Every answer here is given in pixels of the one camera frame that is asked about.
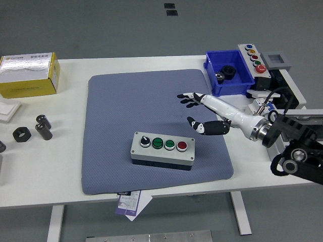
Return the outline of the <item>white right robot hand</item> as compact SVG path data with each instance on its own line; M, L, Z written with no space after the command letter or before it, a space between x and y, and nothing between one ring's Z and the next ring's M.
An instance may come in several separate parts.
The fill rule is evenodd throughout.
M207 109L220 116L222 121L200 123L192 117L187 117L190 126L201 135L224 135L230 127L239 128L250 140L260 138L260 130L267 124L266 119L258 115L248 115L227 102L212 95L200 93L184 93L177 95L187 108L204 105Z

